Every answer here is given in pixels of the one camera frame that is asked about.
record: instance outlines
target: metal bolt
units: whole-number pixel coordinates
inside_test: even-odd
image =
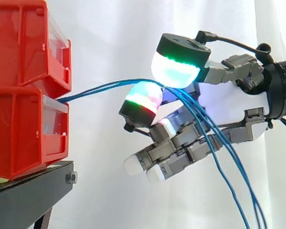
[[[77,172],[75,172],[75,171],[67,174],[66,175],[66,183],[71,184],[71,185],[76,184],[77,183],[77,177],[78,177],[78,175],[77,175]]]

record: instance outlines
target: red storage bin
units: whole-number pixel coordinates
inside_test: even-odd
[[[44,0],[0,0],[0,86],[34,86],[51,98],[71,91],[71,42]]]
[[[37,88],[0,88],[0,177],[13,180],[68,156],[68,111]]]

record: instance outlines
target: cable connector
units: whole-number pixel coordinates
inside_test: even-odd
[[[207,31],[199,31],[195,40],[201,44],[205,44],[207,42],[214,42],[218,38],[217,34],[207,32]]]

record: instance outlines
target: green led light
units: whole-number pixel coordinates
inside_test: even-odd
[[[128,93],[126,100],[144,106],[153,113],[157,113],[162,102],[162,90],[155,83],[139,82]]]
[[[198,76],[200,68],[180,63],[155,53],[152,62],[152,73],[160,83],[173,88],[186,88]]]

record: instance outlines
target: white curtain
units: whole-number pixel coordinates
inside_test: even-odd
[[[48,5],[72,41],[72,93],[114,80],[152,78],[151,60],[164,32],[195,37],[198,30],[212,31],[253,47],[268,42],[276,60],[286,59],[286,0],[48,0]],[[214,61],[245,52],[222,42],[209,47]],[[50,229],[244,228],[212,156],[159,185],[149,184],[144,174],[126,174],[123,161],[151,143],[123,130],[118,111],[129,89],[71,102],[68,159],[75,161],[79,181],[54,207]],[[235,148],[269,228],[286,229],[285,128],[275,122],[255,142]],[[244,181],[227,151],[217,155],[256,228]]]

